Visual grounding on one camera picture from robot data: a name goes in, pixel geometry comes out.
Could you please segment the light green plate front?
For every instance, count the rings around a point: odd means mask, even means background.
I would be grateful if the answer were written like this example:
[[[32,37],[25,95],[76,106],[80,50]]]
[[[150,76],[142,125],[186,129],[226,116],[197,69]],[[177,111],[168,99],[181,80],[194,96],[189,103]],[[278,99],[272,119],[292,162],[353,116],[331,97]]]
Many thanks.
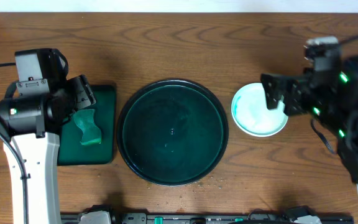
[[[288,121],[283,112],[284,103],[267,109],[265,91],[261,83],[250,83],[240,88],[231,103],[231,114],[236,125],[245,133],[255,137],[269,137],[280,132]]]

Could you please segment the green sponge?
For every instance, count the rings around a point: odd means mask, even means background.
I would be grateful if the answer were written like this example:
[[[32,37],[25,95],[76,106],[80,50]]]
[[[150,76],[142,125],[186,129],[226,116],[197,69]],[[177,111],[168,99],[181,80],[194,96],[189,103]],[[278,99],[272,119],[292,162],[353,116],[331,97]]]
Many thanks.
[[[76,126],[81,130],[81,145],[89,146],[93,144],[101,144],[102,132],[94,122],[95,109],[78,110],[73,119]]]

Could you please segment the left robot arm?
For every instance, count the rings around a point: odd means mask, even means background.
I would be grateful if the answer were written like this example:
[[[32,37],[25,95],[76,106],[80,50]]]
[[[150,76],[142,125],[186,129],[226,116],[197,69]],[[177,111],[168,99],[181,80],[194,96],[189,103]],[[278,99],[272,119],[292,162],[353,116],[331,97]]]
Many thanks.
[[[61,223],[57,160],[64,121],[96,103],[84,75],[67,79],[57,49],[15,53],[18,79],[0,101],[0,135],[11,175],[14,223]]]

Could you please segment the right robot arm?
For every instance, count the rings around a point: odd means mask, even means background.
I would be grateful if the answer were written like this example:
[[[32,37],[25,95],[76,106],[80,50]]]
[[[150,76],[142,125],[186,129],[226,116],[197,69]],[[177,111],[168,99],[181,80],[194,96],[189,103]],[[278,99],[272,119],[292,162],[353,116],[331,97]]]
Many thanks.
[[[287,116],[309,113],[337,137],[331,152],[339,155],[358,192],[358,55],[341,58],[341,49],[355,41],[358,35],[310,39],[305,58],[311,66],[301,75],[263,73],[260,81],[268,110],[283,102]]]

